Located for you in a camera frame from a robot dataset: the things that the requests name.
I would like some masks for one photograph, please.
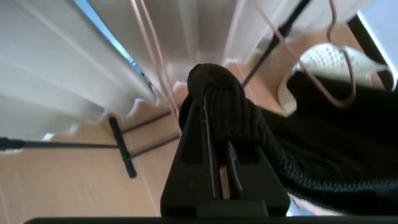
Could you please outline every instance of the black fabric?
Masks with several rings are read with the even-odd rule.
[[[338,98],[349,85],[322,80]],[[215,64],[195,66],[180,110],[206,98],[215,141],[258,144],[284,187],[322,207],[357,215],[397,214],[397,95],[358,87],[348,108],[335,108],[305,74],[288,82],[298,110],[285,118],[247,99],[239,81]]]

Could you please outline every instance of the ribbed fabric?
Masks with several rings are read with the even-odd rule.
[[[349,90],[344,83],[322,82],[336,96]],[[180,111],[180,127],[192,102],[205,96],[214,140],[260,145],[290,193],[343,213],[397,214],[398,150],[391,138],[396,126],[390,132],[382,128],[391,126],[386,121],[397,124],[391,117],[398,115],[397,106],[391,106],[396,95],[358,88],[357,101],[339,109],[304,74],[294,75],[288,88],[298,110],[284,118],[247,99],[226,68],[197,65],[188,76],[189,95]]]

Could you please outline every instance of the curtain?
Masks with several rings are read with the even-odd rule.
[[[156,105],[167,98],[160,85],[165,80],[155,74],[130,0],[88,2],[148,80],[75,1],[1,0],[0,136],[41,139],[46,133],[69,133],[74,125],[97,122],[106,113],[126,117],[137,99]],[[251,1],[144,2],[172,85],[185,82],[197,63],[245,62],[272,37]],[[298,2],[259,0],[277,25]],[[347,20],[369,2],[336,0],[338,20]],[[328,2],[313,0],[294,24],[292,37],[327,26],[330,17]]]

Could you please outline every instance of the wooden floor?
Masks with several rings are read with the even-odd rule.
[[[334,32],[336,42],[360,49],[346,25]],[[311,45],[326,41],[318,32],[297,40],[292,47],[301,54]],[[258,55],[246,65],[229,68],[240,80]],[[279,48],[246,88],[248,98],[258,105],[283,114],[277,102],[277,87],[296,60]],[[184,86],[175,95],[181,103]],[[140,102],[134,116],[121,121],[125,128],[168,111]],[[136,152],[177,134],[171,116],[125,135],[127,147]],[[73,136],[56,136],[55,141],[114,144],[107,122],[83,124]],[[178,140],[133,159],[138,176],[130,179],[117,149],[25,150],[0,156],[0,223],[19,224],[34,217],[67,216],[159,216],[159,200],[174,158]],[[328,214],[313,208],[317,214]]]

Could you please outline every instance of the black rod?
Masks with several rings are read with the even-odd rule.
[[[137,172],[130,159],[130,153],[127,150],[126,143],[124,142],[123,134],[120,130],[118,121],[116,120],[116,118],[109,118],[109,124],[111,125],[113,136],[119,146],[120,154],[122,155],[122,159],[124,165],[126,166],[127,173],[129,174],[130,178],[136,178]]]
[[[137,156],[140,156],[140,155],[142,155],[142,154],[144,154],[144,153],[147,153],[147,152],[149,152],[149,151],[152,151],[152,150],[154,150],[154,149],[157,149],[158,147],[162,147],[162,146],[164,146],[164,145],[166,145],[166,144],[168,144],[168,143],[170,143],[170,142],[172,142],[172,141],[174,141],[174,140],[176,140],[176,139],[179,139],[179,138],[180,138],[180,136],[174,136],[174,137],[172,137],[172,138],[170,138],[170,139],[168,139],[168,140],[165,140],[165,141],[163,141],[163,142],[161,142],[161,143],[159,143],[159,144],[156,144],[156,145],[154,145],[154,146],[151,146],[151,147],[149,147],[149,148],[147,148],[147,149],[143,149],[143,150],[141,150],[141,151],[139,151],[139,152],[137,152],[137,153],[131,155],[130,158],[132,159],[132,158],[135,158],[135,157],[137,157]]]
[[[133,130],[135,130],[135,129],[141,128],[141,127],[143,127],[143,126],[145,126],[145,125],[147,125],[147,124],[150,124],[150,123],[155,122],[155,121],[157,121],[157,120],[159,120],[159,119],[162,119],[162,118],[164,118],[164,117],[166,117],[166,116],[168,116],[168,115],[170,115],[170,114],[172,114],[172,113],[169,111],[169,112],[164,113],[164,114],[161,114],[161,115],[159,115],[159,116],[157,116],[157,117],[155,117],[155,118],[152,118],[152,119],[149,119],[149,120],[147,120],[147,121],[144,121],[144,122],[142,122],[141,124],[137,124],[137,125],[135,125],[135,126],[133,126],[133,127],[131,127],[131,128],[127,128],[127,129],[125,129],[125,130],[122,131],[122,134],[126,134],[126,133],[128,133],[128,132],[130,132],[130,131],[133,131]]]
[[[286,22],[278,28],[280,34],[282,34],[282,36],[284,38],[286,38],[289,35],[290,31],[292,30],[293,23],[298,18],[298,16],[302,13],[302,11],[305,9],[305,6],[307,6],[310,2],[311,2],[311,0],[301,0],[299,2],[299,4],[296,6],[296,8],[293,10],[291,15],[289,16],[289,18],[286,20]],[[243,87],[245,87],[250,82],[250,80],[253,78],[254,74],[256,74],[257,70],[261,67],[262,63],[267,59],[269,54],[272,52],[272,50],[278,44],[279,44],[279,38],[274,34],[274,36],[272,36],[271,42],[269,43],[266,51],[261,55],[257,64],[255,64],[255,66],[250,71],[248,76],[244,79],[244,81],[242,83]]]
[[[110,144],[87,144],[75,142],[47,142],[47,141],[26,141],[21,139],[0,138],[0,150],[5,149],[53,149],[53,148],[85,148],[99,149],[112,148],[117,149],[117,145]]]

